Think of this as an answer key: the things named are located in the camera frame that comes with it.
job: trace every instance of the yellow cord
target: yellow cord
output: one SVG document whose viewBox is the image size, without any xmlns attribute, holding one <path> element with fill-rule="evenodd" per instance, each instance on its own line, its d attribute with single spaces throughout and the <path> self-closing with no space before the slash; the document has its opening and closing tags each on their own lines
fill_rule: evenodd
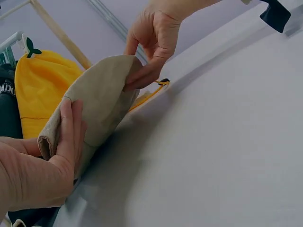
<svg viewBox="0 0 303 227">
<path fill-rule="evenodd" d="M 167 82 L 161 82 L 161 81 L 155 81 L 155 83 L 160 84 L 160 87 L 155 90 L 153 93 L 151 93 L 150 95 L 148 95 L 146 98 L 144 98 L 142 101 L 140 101 L 139 103 L 137 103 L 136 105 L 132 106 L 128 112 L 132 111 L 133 109 L 141 106 L 143 103 L 145 103 L 147 100 L 149 100 L 151 97 L 153 97 L 155 94 L 157 94 L 164 86 L 169 84 L 169 81 Z"/>
</svg>

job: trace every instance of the beige hat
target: beige hat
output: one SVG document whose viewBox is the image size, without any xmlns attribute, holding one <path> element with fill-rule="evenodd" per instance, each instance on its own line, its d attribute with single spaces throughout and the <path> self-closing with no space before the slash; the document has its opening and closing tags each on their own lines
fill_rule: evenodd
<svg viewBox="0 0 303 227">
<path fill-rule="evenodd" d="M 39 134 L 38 144 L 43 158 L 49 160 L 56 154 L 63 100 L 83 100 L 82 119 L 87 123 L 87 131 L 80 167 L 75 176 L 78 178 L 94 152 L 115 130 L 137 98 L 139 91 L 124 92 L 123 87 L 127 75 L 141 67 L 141 62 L 135 56 L 114 56 L 101 60 L 76 79 Z"/>
</svg>

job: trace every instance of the dark green garment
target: dark green garment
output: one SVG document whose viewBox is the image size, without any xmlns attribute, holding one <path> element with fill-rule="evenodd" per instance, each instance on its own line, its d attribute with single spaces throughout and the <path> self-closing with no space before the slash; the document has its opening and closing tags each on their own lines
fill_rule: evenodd
<svg viewBox="0 0 303 227">
<path fill-rule="evenodd" d="M 22 128 L 14 86 L 15 70 L 0 65 L 0 136 L 22 139 Z"/>
<path fill-rule="evenodd" d="M 10 64 L 0 65 L 0 136 L 22 139 L 22 128 L 14 86 L 15 69 Z M 26 227 L 53 226 L 58 207 L 28 209 L 9 212 L 9 219 L 15 223 L 22 220 Z"/>
</svg>

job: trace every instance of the drawstring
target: drawstring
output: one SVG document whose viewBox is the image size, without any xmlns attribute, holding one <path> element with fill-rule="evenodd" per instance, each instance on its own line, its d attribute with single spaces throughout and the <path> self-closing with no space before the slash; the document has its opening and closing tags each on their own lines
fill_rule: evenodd
<svg viewBox="0 0 303 227">
<path fill-rule="evenodd" d="M 128 112 L 132 111 L 133 109 L 141 106 L 143 103 L 145 103 L 147 100 L 149 100 L 151 97 L 153 97 L 155 94 L 157 94 L 164 86 L 169 84 L 169 79 L 163 79 L 161 81 L 155 81 L 155 83 L 158 83 L 160 85 L 160 87 L 155 90 L 153 93 L 151 93 L 150 95 L 148 95 L 147 97 L 145 97 L 144 99 L 142 99 L 140 102 L 136 103 L 134 106 L 132 106 Z"/>
</svg>

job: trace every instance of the yellow hat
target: yellow hat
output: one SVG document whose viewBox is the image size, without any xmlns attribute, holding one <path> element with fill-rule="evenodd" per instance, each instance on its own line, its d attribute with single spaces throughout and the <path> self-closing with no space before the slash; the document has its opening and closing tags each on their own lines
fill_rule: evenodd
<svg viewBox="0 0 303 227">
<path fill-rule="evenodd" d="M 76 63 L 52 51 L 20 58 L 15 91 L 23 138 L 38 137 L 64 93 L 82 73 Z"/>
</svg>

